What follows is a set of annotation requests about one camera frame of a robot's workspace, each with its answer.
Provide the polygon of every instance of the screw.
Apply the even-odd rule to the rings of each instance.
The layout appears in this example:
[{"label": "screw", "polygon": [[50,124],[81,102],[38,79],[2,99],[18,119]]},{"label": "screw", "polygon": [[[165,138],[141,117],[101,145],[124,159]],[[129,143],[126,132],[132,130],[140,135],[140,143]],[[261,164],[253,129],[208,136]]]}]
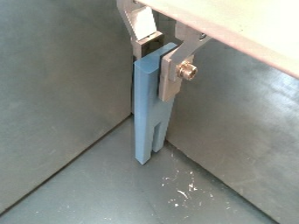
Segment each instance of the screw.
[{"label": "screw", "polygon": [[184,61],[176,69],[177,76],[191,81],[197,73],[197,67],[191,62]]},{"label": "screw", "polygon": [[201,33],[200,34],[200,41],[203,41],[205,38],[207,38],[207,34],[205,33]]}]

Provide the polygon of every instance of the light blue plastic bar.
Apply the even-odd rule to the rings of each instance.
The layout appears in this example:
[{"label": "light blue plastic bar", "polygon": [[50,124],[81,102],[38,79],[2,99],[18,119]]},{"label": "light blue plastic bar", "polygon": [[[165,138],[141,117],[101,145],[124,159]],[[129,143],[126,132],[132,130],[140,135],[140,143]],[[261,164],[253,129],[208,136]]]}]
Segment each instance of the light blue plastic bar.
[{"label": "light blue plastic bar", "polygon": [[160,58],[176,44],[169,43],[134,62],[134,158],[143,165],[164,146],[173,98],[159,99]]}]

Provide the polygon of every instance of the metal clamp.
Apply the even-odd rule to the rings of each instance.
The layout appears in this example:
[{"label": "metal clamp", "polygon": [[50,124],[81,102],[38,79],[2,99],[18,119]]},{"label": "metal clamp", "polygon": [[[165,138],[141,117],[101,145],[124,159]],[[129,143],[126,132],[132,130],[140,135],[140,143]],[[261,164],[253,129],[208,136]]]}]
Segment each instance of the metal clamp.
[{"label": "metal clamp", "polygon": [[183,79],[191,81],[197,73],[192,65],[196,50],[207,44],[211,38],[191,27],[176,22],[175,37],[183,40],[177,49],[163,57],[159,85],[159,98],[167,102],[180,92]]},{"label": "metal clamp", "polygon": [[164,45],[164,35],[156,30],[152,9],[133,0],[116,0],[116,6],[130,34],[133,55],[141,59]]}]

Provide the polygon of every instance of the bolt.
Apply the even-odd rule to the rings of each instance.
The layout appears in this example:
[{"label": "bolt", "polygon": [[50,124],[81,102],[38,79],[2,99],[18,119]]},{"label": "bolt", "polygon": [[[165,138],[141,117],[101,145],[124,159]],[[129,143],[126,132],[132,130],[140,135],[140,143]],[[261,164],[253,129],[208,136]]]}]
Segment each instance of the bolt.
[{"label": "bolt", "polygon": [[197,73],[197,67],[188,61],[184,61],[176,69],[177,76],[191,81]]}]

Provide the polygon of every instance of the gray floor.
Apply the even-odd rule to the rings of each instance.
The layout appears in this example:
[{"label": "gray floor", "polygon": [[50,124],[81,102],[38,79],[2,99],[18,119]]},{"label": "gray floor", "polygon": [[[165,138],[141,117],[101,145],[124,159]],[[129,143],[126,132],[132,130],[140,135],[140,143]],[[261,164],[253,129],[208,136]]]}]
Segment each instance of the gray floor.
[{"label": "gray floor", "polygon": [[141,166],[128,119],[0,223],[273,223],[168,143]]}]

